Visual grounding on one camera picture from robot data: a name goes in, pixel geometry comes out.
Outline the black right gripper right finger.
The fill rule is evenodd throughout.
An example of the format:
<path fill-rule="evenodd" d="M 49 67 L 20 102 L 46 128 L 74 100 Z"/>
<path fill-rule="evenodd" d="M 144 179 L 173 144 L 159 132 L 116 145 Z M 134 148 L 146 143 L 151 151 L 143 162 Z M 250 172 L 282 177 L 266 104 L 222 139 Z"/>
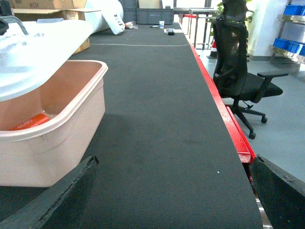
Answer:
<path fill-rule="evenodd" d="M 270 160 L 250 165 L 254 188 L 274 229 L 305 227 L 305 183 Z"/>

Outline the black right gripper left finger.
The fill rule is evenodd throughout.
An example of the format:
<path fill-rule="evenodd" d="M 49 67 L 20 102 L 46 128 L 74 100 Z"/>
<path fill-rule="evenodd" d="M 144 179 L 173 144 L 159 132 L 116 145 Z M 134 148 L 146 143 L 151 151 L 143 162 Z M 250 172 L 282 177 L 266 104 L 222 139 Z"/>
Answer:
<path fill-rule="evenodd" d="M 79 229 L 99 160 L 90 156 L 0 223 L 2 229 Z"/>

